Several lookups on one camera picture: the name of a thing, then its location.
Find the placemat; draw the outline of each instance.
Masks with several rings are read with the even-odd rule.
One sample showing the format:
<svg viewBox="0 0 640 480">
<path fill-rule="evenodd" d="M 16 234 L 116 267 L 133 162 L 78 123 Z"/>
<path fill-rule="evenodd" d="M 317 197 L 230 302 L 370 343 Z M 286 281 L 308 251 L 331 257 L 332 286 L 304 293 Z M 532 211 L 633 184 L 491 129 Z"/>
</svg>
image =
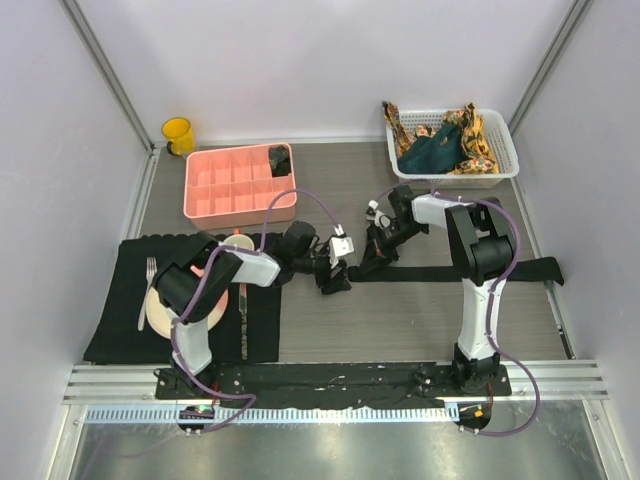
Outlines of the placemat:
<svg viewBox="0 0 640 480">
<path fill-rule="evenodd" d="M 267 245 L 281 234 L 267 234 Z M 249 235 L 260 243 L 260 235 Z M 187 235 L 151 235 L 125 240 L 111 279 L 102 317 L 84 360 L 98 364 L 141 365 L 168 363 L 171 345 L 149 324 L 138 331 L 138 315 L 146 288 L 147 257 L 165 262 L 188 240 Z M 224 239 L 225 235 L 216 237 Z M 238 285 L 229 288 L 229 305 L 220 322 L 209 331 L 213 358 L 225 363 L 277 362 L 280 343 L 280 288 L 247 286 L 247 355 L 241 357 L 241 319 L 238 310 Z"/>
</svg>

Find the cable connector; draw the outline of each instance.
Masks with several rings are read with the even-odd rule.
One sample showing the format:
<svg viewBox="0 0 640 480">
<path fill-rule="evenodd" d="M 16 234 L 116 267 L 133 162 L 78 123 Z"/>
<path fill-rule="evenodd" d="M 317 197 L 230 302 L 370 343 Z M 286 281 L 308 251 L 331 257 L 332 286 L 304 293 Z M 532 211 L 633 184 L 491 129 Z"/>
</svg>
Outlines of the cable connector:
<svg viewBox="0 0 640 480">
<path fill-rule="evenodd" d="M 378 206 L 380 204 L 378 202 L 376 202 L 375 200 L 371 200 L 369 202 L 369 205 L 367 207 L 367 210 L 364 212 L 365 215 L 367 216 L 367 220 L 373 220 L 376 216 L 376 212 L 378 211 Z"/>
<path fill-rule="evenodd" d="M 329 239 L 329 260 L 331 261 L 331 268 L 338 265 L 340 259 L 355 251 L 353 240 L 344 233 L 342 225 L 337 225 L 335 232 L 337 236 Z"/>
</svg>

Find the white basket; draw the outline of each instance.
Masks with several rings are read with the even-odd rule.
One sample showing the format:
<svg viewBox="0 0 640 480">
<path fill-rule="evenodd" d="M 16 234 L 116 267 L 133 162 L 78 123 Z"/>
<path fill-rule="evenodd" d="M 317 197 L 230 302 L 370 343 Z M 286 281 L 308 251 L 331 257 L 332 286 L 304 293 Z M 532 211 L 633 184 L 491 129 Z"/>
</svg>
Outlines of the white basket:
<svg viewBox="0 0 640 480">
<path fill-rule="evenodd" d="M 449 110 L 401 110 L 400 123 L 409 131 L 418 125 L 429 125 L 440 128 L 442 116 Z M 479 109 L 478 114 L 484 118 L 484 131 L 491 150 L 498 159 L 500 173 L 478 175 L 412 175 L 398 170 L 398 159 L 393 143 L 393 130 L 387 124 L 387 146 L 393 172 L 401 180 L 428 180 L 426 185 L 437 185 L 440 188 L 491 188 L 505 178 L 518 174 L 518 155 L 513 140 L 502 115 L 495 110 Z"/>
</svg>

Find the table surface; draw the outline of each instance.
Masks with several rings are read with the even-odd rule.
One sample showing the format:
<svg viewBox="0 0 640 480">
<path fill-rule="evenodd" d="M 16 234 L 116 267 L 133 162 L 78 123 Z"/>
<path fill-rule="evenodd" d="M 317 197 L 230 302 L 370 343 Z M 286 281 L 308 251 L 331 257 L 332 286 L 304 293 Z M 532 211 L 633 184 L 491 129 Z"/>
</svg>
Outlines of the table surface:
<svg viewBox="0 0 640 480">
<path fill-rule="evenodd" d="M 359 262 L 369 200 L 397 183 L 386 144 L 292 145 L 296 183 L 329 205 L 355 243 Z M 151 188 L 141 234 L 195 233 L 183 207 L 185 162 L 163 150 Z M 448 190 L 469 198 L 498 197 L 520 226 L 522 259 L 534 258 L 511 183 L 487 190 Z M 322 238 L 331 222 L 315 202 L 298 196 L 296 219 L 311 223 Z M 289 223 L 276 223 L 282 232 Z M 258 232 L 259 226 L 243 227 Z M 232 229 L 215 233 L 232 233 Z M 433 228 L 400 247 L 398 266 L 450 265 L 446 232 Z M 457 283 L 358 283 L 349 292 L 322 296 L 313 277 L 297 275 L 283 287 L 280 360 L 365 362 L 447 360 L 460 334 L 462 285 Z M 565 359 L 566 355 L 542 283 L 509 282 L 500 304 L 498 341 L 523 360 Z"/>
</svg>

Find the fork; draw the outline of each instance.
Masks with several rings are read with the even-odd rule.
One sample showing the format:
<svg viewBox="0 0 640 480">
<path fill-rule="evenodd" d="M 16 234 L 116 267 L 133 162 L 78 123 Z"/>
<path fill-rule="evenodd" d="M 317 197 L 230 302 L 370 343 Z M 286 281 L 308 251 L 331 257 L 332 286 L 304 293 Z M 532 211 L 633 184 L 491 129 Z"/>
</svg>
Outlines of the fork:
<svg viewBox="0 0 640 480">
<path fill-rule="evenodd" d="M 151 288 L 151 281 L 156 274 L 158 267 L 156 265 L 156 257 L 147 257 L 147 288 L 144 291 L 144 299 L 142 300 L 142 307 L 140 308 L 140 316 L 138 317 L 138 331 L 142 331 L 144 328 L 144 321 L 146 318 L 146 305 L 147 295 L 149 295 L 149 289 Z"/>
</svg>

